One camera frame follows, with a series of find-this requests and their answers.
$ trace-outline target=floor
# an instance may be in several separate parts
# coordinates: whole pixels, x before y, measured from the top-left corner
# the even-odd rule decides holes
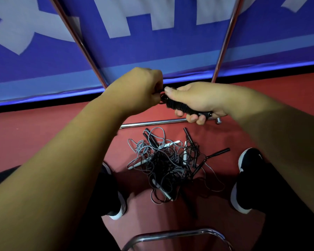
[[[238,85],[254,88],[314,115],[314,73],[244,82]],[[28,160],[85,105],[86,103],[78,103],[0,113],[0,171]],[[174,118],[172,110],[166,109],[164,105],[158,105],[142,114],[130,117],[126,123],[172,118]],[[229,195],[238,174],[239,155],[244,149],[255,144],[229,117],[224,117],[221,125],[208,121],[205,126],[178,123],[162,127],[168,139],[182,141],[185,139],[183,127],[187,127],[193,140],[200,145],[201,151],[205,154],[230,147],[230,152],[208,161],[218,177],[226,184],[226,189],[221,193],[208,192],[200,181],[194,181],[186,188],[186,194],[197,211],[198,219],[191,217],[181,198],[159,206],[153,204],[150,200],[151,190],[146,176],[138,171],[126,170],[126,165],[134,158],[134,152],[129,148],[127,139],[143,139],[144,128],[119,130],[106,154],[105,161],[116,172],[121,191],[129,197],[129,210],[118,221],[104,218],[106,226],[119,246],[123,247],[137,234],[211,227],[222,232],[235,250],[250,250],[260,234],[265,215],[259,211],[251,211],[248,215],[236,212],[230,207]],[[212,174],[209,174],[208,180],[212,187],[219,188]],[[196,236],[142,243],[137,245],[135,250],[227,249],[213,236]]]

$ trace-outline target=person's left arm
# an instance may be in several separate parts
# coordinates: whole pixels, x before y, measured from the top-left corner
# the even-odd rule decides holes
[[[0,184],[0,250],[57,250],[70,241],[122,122],[160,101],[163,76],[135,68],[91,101]]]

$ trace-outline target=white letter on banner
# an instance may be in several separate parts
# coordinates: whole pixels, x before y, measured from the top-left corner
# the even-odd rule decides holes
[[[288,8],[290,11],[296,13],[307,0],[285,0],[281,7]]]
[[[152,30],[174,27],[174,0],[94,0],[109,38],[130,36],[127,17],[151,15]]]
[[[37,0],[0,0],[0,19],[0,45],[19,55],[35,32],[74,42],[59,15],[40,11]],[[71,19],[79,27],[79,18]]]
[[[236,0],[197,0],[197,25],[230,19]],[[255,0],[244,0],[241,12]]]

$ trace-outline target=pant leg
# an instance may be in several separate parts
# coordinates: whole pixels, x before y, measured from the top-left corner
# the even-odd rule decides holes
[[[248,192],[251,207],[266,214],[253,250],[314,250],[314,213],[272,164],[259,166],[240,180],[240,187],[241,192]]]
[[[1,172],[0,183],[17,168],[18,166]],[[100,173],[68,250],[101,250],[103,247],[112,251],[120,250],[101,218],[111,211],[119,211],[120,207],[115,178],[112,175]]]

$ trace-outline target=metal pole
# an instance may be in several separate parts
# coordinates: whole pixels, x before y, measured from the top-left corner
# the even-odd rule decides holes
[[[89,54],[89,52],[88,52],[87,48],[85,47],[83,41],[79,38],[79,35],[75,31],[74,27],[71,25],[71,22],[68,19],[68,17],[66,15],[66,13],[65,13],[61,3],[58,0],[51,0],[51,2],[53,4],[54,8],[56,9],[58,15],[61,17],[62,21],[64,22],[66,28],[71,33],[72,38],[77,43],[77,45],[79,46],[80,50],[83,51],[84,56],[86,57],[86,59],[89,62],[89,64],[92,66],[92,69],[93,69],[94,73],[96,74],[97,78],[100,80],[102,86],[106,89],[108,85],[106,84],[105,80],[103,79],[100,71],[98,70],[97,65],[95,64],[93,58]]]
[[[233,33],[233,30],[234,30],[234,27],[235,27],[235,24],[236,24],[236,21],[237,21],[238,14],[239,14],[242,6],[243,6],[243,2],[244,2],[244,0],[236,0],[236,2],[234,4],[234,9],[233,9],[233,12],[231,14],[231,18],[230,18],[230,21],[229,21],[229,25],[228,25],[228,29],[227,29],[227,32],[226,32],[226,36],[224,37],[224,40],[223,40],[223,43],[222,43],[222,48],[220,50],[219,57],[218,57],[218,60],[216,62],[215,71],[214,71],[213,78],[212,78],[212,83],[215,83],[216,78],[218,77],[218,74],[219,74],[219,71],[220,71],[220,67],[221,67],[221,64],[223,62],[224,55],[226,54],[226,51],[227,51],[227,48],[228,48],[228,44],[229,44],[229,40],[231,38],[231,34]]]
[[[139,242],[173,239],[173,238],[195,236],[195,235],[201,235],[201,234],[212,234],[220,238],[228,246],[229,250],[234,251],[230,242],[226,240],[226,238],[220,232],[211,228],[203,228],[203,229],[191,230],[191,231],[168,231],[168,232],[148,233],[148,234],[137,235],[126,243],[122,251],[128,251],[130,248],[132,248],[135,244]]]
[[[215,119],[216,118],[213,118],[213,117],[208,118],[208,120],[215,120]],[[133,128],[133,127],[143,127],[143,126],[153,126],[153,125],[163,125],[163,124],[180,123],[180,122],[187,122],[187,120],[186,120],[186,118],[181,118],[181,119],[171,119],[171,120],[157,120],[157,121],[129,123],[129,124],[122,124],[120,129]]]

